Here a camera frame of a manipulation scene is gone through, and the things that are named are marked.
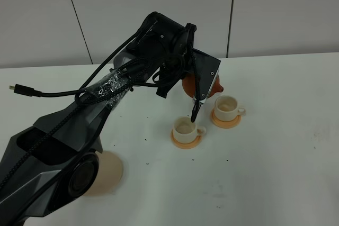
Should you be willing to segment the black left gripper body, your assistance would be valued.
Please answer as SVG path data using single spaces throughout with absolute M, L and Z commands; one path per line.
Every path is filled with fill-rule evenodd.
M 221 61 L 215 57 L 212 57 L 197 49 L 192 50 L 195 57 L 195 64 L 197 69 L 197 75 L 200 75 L 203 70 L 216 70 L 219 68 Z M 186 77 L 187 74 L 194 74 L 193 63 L 191 57 L 188 54 L 184 55 L 184 62 L 179 59 L 170 59 L 165 61 L 160 67 L 159 79 L 165 83 L 169 83 L 168 86 L 159 87 L 156 94 L 162 98 L 167 97 L 167 93 L 173 88 L 173 86 Z

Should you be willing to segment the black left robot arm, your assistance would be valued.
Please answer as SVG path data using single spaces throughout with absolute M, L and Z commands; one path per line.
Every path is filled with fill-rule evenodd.
M 38 118 L 12 136 L 1 159 L 1 225 L 23 225 L 85 194 L 94 183 L 100 133 L 115 107 L 135 87 L 154 87 L 160 97 L 193 76 L 191 120 L 216 84 L 220 60 L 194 48 L 196 26 L 152 12 L 106 59 L 113 68 L 98 82 L 90 76 L 75 91 L 44 93 L 22 85 L 16 94 L 73 96 L 65 109 Z

